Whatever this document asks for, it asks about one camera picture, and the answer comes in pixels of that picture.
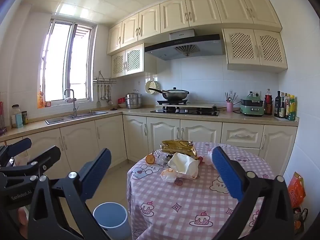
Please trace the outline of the left human hand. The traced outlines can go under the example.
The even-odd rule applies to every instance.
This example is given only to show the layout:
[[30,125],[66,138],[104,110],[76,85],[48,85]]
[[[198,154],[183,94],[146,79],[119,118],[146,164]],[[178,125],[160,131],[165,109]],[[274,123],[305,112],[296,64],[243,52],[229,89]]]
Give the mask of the left human hand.
[[17,218],[21,226],[28,225],[28,210],[25,207],[19,207],[17,210]]

